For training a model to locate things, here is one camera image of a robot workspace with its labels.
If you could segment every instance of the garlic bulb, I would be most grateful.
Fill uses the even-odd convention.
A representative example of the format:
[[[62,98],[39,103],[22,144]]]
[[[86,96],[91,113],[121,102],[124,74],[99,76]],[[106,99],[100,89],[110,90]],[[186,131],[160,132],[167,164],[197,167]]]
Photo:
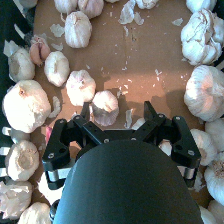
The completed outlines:
[[[86,47],[92,32],[89,18],[83,12],[73,12],[66,18],[65,41],[73,48]]]
[[[204,224],[217,224],[215,217],[207,209],[199,206]]]
[[[9,76],[14,82],[33,79],[35,76],[35,65],[30,59],[27,50],[20,48],[8,59]]]
[[[205,170],[204,176],[208,192],[224,206],[224,153],[219,153],[212,164]]]
[[[27,140],[27,141],[30,140],[29,133],[18,131],[18,130],[15,130],[14,128],[11,128],[10,136],[14,143],[18,143],[22,140]]]
[[[19,3],[26,9],[31,9],[37,5],[38,0],[19,0]]]
[[[217,149],[215,144],[210,137],[204,131],[200,131],[197,129],[191,129],[191,134],[194,138],[194,141],[201,153],[201,162],[202,166],[207,166],[210,162],[212,162],[217,156]]]
[[[60,13],[67,13],[76,11],[78,0],[54,0],[55,7]]]
[[[30,58],[34,64],[41,66],[43,61],[45,61],[51,53],[47,41],[43,37],[34,35],[31,40],[31,44]]]
[[[44,73],[50,83],[63,85],[70,72],[68,59],[60,51],[51,52],[45,61]]]
[[[3,219],[15,220],[31,202],[33,187],[28,181],[9,180],[6,185],[0,182],[0,211]]]
[[[85,70],[73,71],[66,83],[67,93],[74,106],[90,102],[95,94],[96,83]]]
[[[192,13],[200,11],[202,9],[213,10],[215,8],[217,0],[187,0],[186,5]]]
[[[218,203],[216,200],[212,200],[209,203],[208,210],[213,214],[217,224],[224,224],[224,206]]]
[[[41,175],[40,182],[38,183],[38,190],[52,205],[56,200],[61,199],[63,187],[57,190],[50,190],[47,184],[45,173]]]
[[[163,139],[163,141],[159,144],[159,148],[168,156],[171,155],[172,145],[169,140]]]
[[[20,216],[18,224],[51,224],[50,207],[45,203],[36,202]]]
[[[13,180],[28,180],[39,166],[39,153],[36,146],[26,140],[12,145],[5,157],[5,166]]]
[[[145,123],[145,119],[144,118],[139,118],[136,123],[133,124],[132,129],[133,130],[137,130],[138,128],[140,128],[143,124]]]
[[[224,151],[224,120],[219,118],[206,122],[205,131],[212,137],[218,151]]]
[[[34,80],[18,82],[5,95],[3,103],[10,126],[25,133],[41,126],[51,112],[47,94]]]
[[[190,112],[204,121],[224,114],[224,74],[218,69],[196,67],[187,82],[184,102]]]
[[[79,10],[82,11],[89,19],[99,16],[102,13],[103,0],[78,0]]]
[[[159,0],[136,0],[140,9],[151,9]]]
[[[93,99],[94,120],[102,125],[112,125],[118,116],[117,98],[108,90],[96,93]]]
[[[181,31],[182,52],[191,65],[211,64],[221,56],[224,42],[222,21],[206,9],[191,16]]]

